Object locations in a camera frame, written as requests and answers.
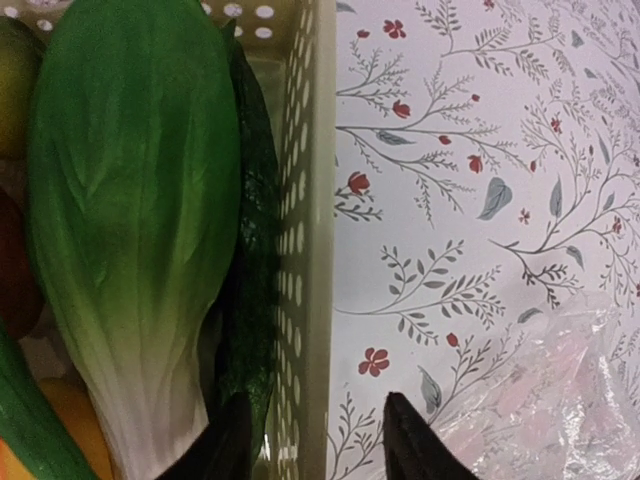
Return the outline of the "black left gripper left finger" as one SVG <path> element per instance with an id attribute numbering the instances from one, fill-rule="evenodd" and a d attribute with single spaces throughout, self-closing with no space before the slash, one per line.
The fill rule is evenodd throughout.
<path id="1" fill-rule="evenodd" d="M 244 480 L 251 477 L 251 404 L 233 394 L 220 415 L 159 480 Z"/>

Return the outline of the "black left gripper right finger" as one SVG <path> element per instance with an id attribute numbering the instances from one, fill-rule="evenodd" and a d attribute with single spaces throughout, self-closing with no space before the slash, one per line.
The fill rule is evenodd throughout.
<path id="1" fill-rule="evenodd" d="M 385 400 L 383 447 L 387 479 L 477 479 L 400 392 L 390 392 Z"/>

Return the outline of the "clear zip top bag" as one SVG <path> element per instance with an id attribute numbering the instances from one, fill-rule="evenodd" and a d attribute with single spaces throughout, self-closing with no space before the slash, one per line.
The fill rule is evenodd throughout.
<path id="1" fill-rule="evenodd" d="M 528 320 L 504 366 L 434 429 L 480 479 L 636 479 L 639 418 L 613 363 L 619 308 L 581 293 Z"/>

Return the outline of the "green cucumber toy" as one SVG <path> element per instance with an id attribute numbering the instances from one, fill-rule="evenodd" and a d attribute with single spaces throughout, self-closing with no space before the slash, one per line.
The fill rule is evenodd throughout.
<path id="1" fill-rule="evenodd" d="M 5 328 L 1 329 L 1 438 L 37 479 L 96 477 Z"/>

